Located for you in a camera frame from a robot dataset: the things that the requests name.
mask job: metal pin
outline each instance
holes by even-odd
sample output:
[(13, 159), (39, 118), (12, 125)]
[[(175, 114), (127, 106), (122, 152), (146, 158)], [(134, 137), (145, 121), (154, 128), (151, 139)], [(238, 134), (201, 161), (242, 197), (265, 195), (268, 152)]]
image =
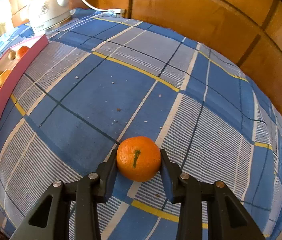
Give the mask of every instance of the metal pin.
[(88, 177), (89, 177), (89, 179), (96, 179), (98, 177), (98, 174), (95, 173), (95, 172), (92, 172), (92, 173), (89, 174)]
[(217, 187), (220, 187), (220, 188), (225, 186), (224, 182), (220, 181), (220, 180), (218, 180), (215, 184), (216, 184)]
[(54, 181), (54, 182), (52, 183), (52, 186), (54, 186), (54, 187), (60, 187), (61, 184), (62, 184), (62, 182), (61, 182), (60, 180), (56, 180), (56, 181)]
[(181, 174), (180, 174), (180, 178), (181, 178), (181, 179), (188, 179), (189, 177), (190, 177), (190, 175), (187, 174), (187, 173), (181, 173)]

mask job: pink tray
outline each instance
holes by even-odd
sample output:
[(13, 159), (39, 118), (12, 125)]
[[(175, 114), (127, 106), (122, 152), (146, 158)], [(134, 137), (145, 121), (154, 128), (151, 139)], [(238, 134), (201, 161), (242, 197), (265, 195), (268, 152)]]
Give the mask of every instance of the pink tray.
[(16, 63), (14, 68), (12, 69), (10, 75), (6, 79), (5, 83), (0, 88), (0, 118), (3, 110), (12, 94), (12, 91), (16, 87), (19, 79), (29, 67), (30, 63), (36, 58), (40, 51), (48, 44), (48, 39), (46, 35), (33, 37), (22, 41), (11, 48), (16, 48), (18, 46), (28, 46), (29, 50), (26, 54)]

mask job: blue plaid tablecloth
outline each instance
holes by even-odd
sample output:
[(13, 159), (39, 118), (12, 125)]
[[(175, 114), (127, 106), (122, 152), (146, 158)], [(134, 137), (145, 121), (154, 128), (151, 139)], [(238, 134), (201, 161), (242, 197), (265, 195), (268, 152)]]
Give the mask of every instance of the blue plaid tablecloth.
[[(22, 25), (1, 37), (0, 55), (32, 34)], [(223, 180), (276, 239), (282, 117), (235, 64), (172, 30), (93, 10), (77, 9), (47, 36), (0, 119), (2, 232), (11, 236), (54, 180), (78, 180), (122, 140), (147, 136), (184, 172)], [(159, 173), (144, 183), (118, 174), (113, 196), (97, 207), (102, 240), (176, 237), (180, 205), (167, 201)]]

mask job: orange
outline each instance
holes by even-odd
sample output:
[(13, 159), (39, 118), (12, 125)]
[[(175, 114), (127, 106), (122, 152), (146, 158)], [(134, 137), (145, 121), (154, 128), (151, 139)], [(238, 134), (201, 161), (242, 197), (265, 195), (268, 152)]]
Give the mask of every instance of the orange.
[(17, 50), (16, 52), (16, 59), (21, 59), (22, 56), (28, 51), (29, 47), (27, 46), (22, 46), (20, 49)]
[(160, 150), (148, 137), (132, 137), (124, 140), (118, 147), (117, 167), (128, 179), (147, 181), (154, 177), (160, 165)]

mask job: black plastic bracket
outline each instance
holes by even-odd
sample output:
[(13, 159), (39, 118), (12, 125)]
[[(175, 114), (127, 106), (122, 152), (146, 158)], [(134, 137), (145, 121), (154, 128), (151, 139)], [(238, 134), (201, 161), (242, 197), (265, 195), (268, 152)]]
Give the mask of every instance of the black plastic bracket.
[(68, 240), (70, 201), (75, 200), (75, 238), (101, 240), (97, 203), (106, 203), (112, 195), (117, 150), (96, 172), (79, 181), (53, 182), (22, 220), (11, 240)]
[(161, 150), (160, 175), (167, 198), (181, 203), (177, 240), (202, 239), (202, 201), (208, 207), (209, 240), (265, 239), (223, 181), (209, 184), (182, 173), (165, 150)]
[[(70, 201), (75, 200), (76, 240), (101, 240), (97, 203), (111, 197), (117, 174), (117, 150), (96, 172), (79, 181), (53, 182), (23, 219), (11, 240), (68, 240)], [(202, 239), (202, 201), (207, 201), (209, 240), (265, 239), (249, 213), (222, 181), (199, 182), (182, 173), (161, 150), (160, 174), (167, 198), (180, 203), (177, 240)]]

